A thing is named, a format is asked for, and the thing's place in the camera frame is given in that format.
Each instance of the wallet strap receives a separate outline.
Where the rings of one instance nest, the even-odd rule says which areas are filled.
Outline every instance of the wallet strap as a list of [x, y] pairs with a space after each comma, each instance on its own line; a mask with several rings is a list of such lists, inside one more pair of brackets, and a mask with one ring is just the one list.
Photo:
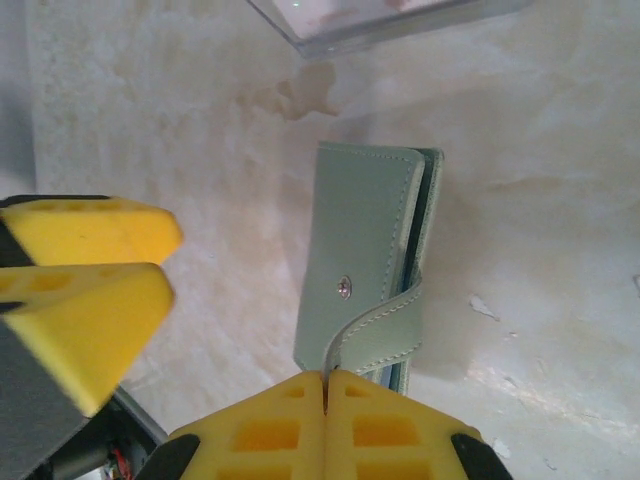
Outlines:
[[356, 317], [332, 342], [326, 361], [364, 374], [402, 362], [422, 345], [421, 279], [409, 290]]

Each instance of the red wire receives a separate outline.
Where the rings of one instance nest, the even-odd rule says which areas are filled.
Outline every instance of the red wire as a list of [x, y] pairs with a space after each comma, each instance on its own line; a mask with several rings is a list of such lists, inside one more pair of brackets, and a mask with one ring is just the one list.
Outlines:
[[120, 470], [120, 474], [124, 476], [125, 480], [133, 480], [133, 474], [129, 468], [129, 462], [124, 458], [122, 452], [116, 448], [113, 450], [113, 453], [116, 455], [116, 459], [118, 460], [118, 470]]

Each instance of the wallet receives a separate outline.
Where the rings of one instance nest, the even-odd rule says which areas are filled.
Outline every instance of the wallet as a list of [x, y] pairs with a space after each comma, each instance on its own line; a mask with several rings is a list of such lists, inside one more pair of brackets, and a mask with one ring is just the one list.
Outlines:
[[294, 359], [406, 393], [422, 345], [421, 264], [438, 197], [437, 149], [322, 143]]

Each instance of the table surface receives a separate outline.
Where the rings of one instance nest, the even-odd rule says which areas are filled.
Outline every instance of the table surface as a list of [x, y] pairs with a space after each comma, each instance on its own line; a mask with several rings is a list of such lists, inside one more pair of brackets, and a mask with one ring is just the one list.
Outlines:
[[186, 232], [175, 311], [124, 382], [167, 430], [298, 371], [317, 141], [437, 146], [410, 395], [518, 479], [637, 477], [635, 0], [537, 0], [315, 64], [236, 0], [30, 0], [27, 22], [39, 190]]

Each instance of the black rubber pad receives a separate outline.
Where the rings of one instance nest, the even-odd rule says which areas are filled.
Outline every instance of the black rubber pad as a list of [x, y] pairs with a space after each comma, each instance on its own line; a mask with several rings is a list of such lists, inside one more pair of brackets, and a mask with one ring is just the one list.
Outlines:
[[0, 268], [32, 267], [33, 260], [0, 218]]
[[11, 310], [15, 310], [22, 305], [24, 305], [22, 302], [0, 302], [0, 315], [9, 313]]
[[180, 480], [200, 446], [197, 435], [183, 435], [160, 445], [136, 480]]
[[469, 480], [513, 480], [496, 452], [486, 443], [461, 433], [453, 435], [451, 443]]
[[110, 198], [105, 195], [14, 195], [0, 200], [0, 208], [35, 202], [36, 200], [109, 200]]

